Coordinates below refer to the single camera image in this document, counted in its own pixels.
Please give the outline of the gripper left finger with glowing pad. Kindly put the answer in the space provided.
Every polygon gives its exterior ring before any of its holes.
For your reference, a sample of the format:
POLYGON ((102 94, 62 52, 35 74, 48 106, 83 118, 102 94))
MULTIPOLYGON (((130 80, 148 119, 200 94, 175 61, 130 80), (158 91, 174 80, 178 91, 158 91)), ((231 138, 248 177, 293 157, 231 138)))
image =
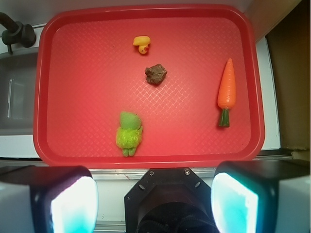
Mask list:
POLYGON ((84 166, 3 166, 2 233, 92 233, 98 187, 84 166))

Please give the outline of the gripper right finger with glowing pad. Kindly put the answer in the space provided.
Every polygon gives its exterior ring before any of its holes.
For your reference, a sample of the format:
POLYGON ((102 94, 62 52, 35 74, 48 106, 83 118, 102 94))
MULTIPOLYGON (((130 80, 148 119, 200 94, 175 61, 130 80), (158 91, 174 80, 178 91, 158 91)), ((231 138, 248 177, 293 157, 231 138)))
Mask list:
POLYGON ((221 233, 309 233, 310 163, 222 162, 212 181, 211 208, 221 233))

